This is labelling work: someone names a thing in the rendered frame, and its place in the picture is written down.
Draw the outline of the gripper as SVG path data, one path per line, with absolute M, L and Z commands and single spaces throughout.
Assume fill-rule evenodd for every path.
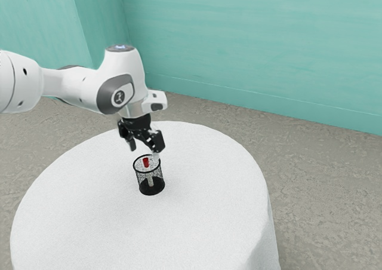
M 142 139 L 150 149 L 153 159 L 159 160 L 160 153 L 165 149 L 165 142 L 161 130 L 151 130 L 150 123 L 150 114 L 138 118 L 121 118 L 118 121 L 119 135 L 128 143 L 132 152 L 137 148 L 135 139 Z

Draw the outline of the white pen with red cap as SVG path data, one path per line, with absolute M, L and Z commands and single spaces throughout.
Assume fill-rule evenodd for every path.
M 149 165 L 149 158 L 148 157 L 143 158 L 143 165 L 145 168 L 149 168 L 150 165 Z M 149 187 L 153 187 L 154 182 L 152 179 L 152 175 L 148 174 L 146 177 L 147 177 L 147 182 L 148 182 Z

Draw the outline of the black mesh pen holder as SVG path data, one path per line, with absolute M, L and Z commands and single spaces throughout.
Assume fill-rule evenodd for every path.
M 165 181 L 160 159 L 155 160 L 152 154 L 141 155 L 133 162 L 133 170 L 138 181 L 139 191 L 143 195 L 157 195 L 164 190 Z

